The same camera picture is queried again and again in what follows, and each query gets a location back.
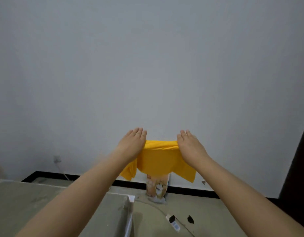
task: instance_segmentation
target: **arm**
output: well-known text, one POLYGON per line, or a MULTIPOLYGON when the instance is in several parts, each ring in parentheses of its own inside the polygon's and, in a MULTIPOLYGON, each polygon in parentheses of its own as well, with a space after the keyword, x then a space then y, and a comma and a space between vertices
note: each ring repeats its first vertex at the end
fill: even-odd
POLYGON ((247 236, 304 236, 304 227, 211 159, 190 131, 182 130, 177 142, 183 159, 219 195, 247 236))
POLYGON ((79 177, 38 212, 16 237, 78 236, 123 168, 144 147, 146 131, 130 130, 109 157, 79 177))

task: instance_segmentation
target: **black baseboard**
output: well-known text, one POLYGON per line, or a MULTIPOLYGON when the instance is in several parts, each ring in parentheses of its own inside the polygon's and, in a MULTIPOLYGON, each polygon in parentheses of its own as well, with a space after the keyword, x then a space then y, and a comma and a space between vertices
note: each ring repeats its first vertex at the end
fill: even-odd
MULTIPOLYGON (((65 174, 65 175, 72 181, 77 180, 77 178, 80 177, 80 175, 69 175, 69 174, 65 174)), ((24 179, 22 182, 31 183, 38 177, 66 180, 66 177, 63 174, 60 174, 60 173, 35 171, 31 175, 29 175, 26 179, 24 179)), ((112 185, 113 186, 133 188, 133 189, 140 189, 140 190, 145 190, 146 189, 146 184, 145 183, 124 181, 124 180, 115 180, 112 183, 112 185)), ((192 196, 200 196, 200 197, 220 199, 219 196, 214 191, 205 191, 205 190, 197 190, 197 189, 189 189, 189 188, 169 186, 167 188, 166 192, 167 193, 174 193, 174 194, 181 194, 181 195, 192 195, 192 196)), ((275 198, 267 198, 267 199, 269 199, 272 203, 274 203, 275 205, 278 206, 278 199, 275 199, 275 198)))

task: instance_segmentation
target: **person's right hand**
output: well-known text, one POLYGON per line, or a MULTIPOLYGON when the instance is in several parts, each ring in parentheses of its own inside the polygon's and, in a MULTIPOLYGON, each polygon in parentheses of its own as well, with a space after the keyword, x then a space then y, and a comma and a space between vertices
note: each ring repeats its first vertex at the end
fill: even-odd
POLYGON ((202 158, 208 157, 205 147, 189 130, 180 131, 180 134, 177 135, 177 143, 184 161, 193 168, 202 158))

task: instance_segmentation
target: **finger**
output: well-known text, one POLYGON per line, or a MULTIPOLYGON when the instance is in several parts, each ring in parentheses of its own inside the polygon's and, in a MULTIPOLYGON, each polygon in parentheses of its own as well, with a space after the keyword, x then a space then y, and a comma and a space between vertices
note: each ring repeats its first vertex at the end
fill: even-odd
POLYGON ((128 131, 128 132, 124 135, 124 137, 127 137, 128 135, 130 135, 132 131, 133 131, 133 130, 128 131))
POLYGON ((147 131, 143 131, 140 139, 145 141, 146 140, 146 133, 147 133, 147 131))
POLYGON ((143 131, 143 128, 139 128, 138 132, 135 134, 136 137, 141 137, 141 134, 142 134, 142 131, 143 131))
POLYGON ((183 140, 186 139, 187 135, 186 135, 186 132, 184 130, 181 130, 180 134, 182 135, 183 140))
POLYGON ((192 136, 192 134, 190 133, 189 130, 186 130, 186 134, 187 134, 187 136, 192 136))
POLYGON ((135 136, 135 134, 138 132, 139 128, 135 128, 132 133, 130 134, 131 136, 135 136))
POLYGON ((177 135, 177 142, 181 142, 183 140, 182 135, 178 134, 177 135))

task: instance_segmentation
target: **white wall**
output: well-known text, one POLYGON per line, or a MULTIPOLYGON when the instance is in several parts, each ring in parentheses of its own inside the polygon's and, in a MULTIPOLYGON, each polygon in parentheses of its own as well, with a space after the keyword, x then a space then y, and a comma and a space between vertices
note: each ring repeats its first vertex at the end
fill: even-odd
POLYGON ((157 140, 189 128, 278 197, 304 130, 304 0, 0 0, 9 178, 57 171, 53 155, 82 174, 136 126, 157 140))

